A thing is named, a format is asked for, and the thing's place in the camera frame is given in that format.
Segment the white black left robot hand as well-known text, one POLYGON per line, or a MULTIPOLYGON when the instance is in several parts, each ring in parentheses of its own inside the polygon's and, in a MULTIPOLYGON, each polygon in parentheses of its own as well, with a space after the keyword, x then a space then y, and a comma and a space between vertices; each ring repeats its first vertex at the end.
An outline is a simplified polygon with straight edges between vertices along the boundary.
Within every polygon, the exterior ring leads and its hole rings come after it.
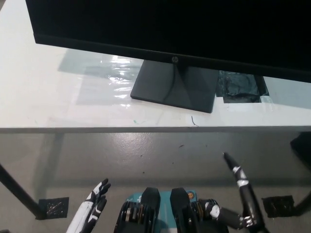
POLYGON ((66 233, 91 233, 95 227, 107 199, 105 194, 111 184, 108 179, 100 182, 81 203, 66 233))

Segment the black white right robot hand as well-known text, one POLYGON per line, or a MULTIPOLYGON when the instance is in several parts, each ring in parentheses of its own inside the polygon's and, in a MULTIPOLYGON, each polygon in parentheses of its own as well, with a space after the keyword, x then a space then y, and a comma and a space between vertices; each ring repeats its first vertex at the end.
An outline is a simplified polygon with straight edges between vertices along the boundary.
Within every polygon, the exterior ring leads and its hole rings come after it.
POLYGON ((223 153, 223 157, 236 180, 243 206, 243 213, 238 214, 221 207, 212 200, 199 200, 198 203, 201 205, 204 215, 235 230, 245 229, 249 233, 269 232, 265 226, 252 185, 242 167, 227 152, 223 153))

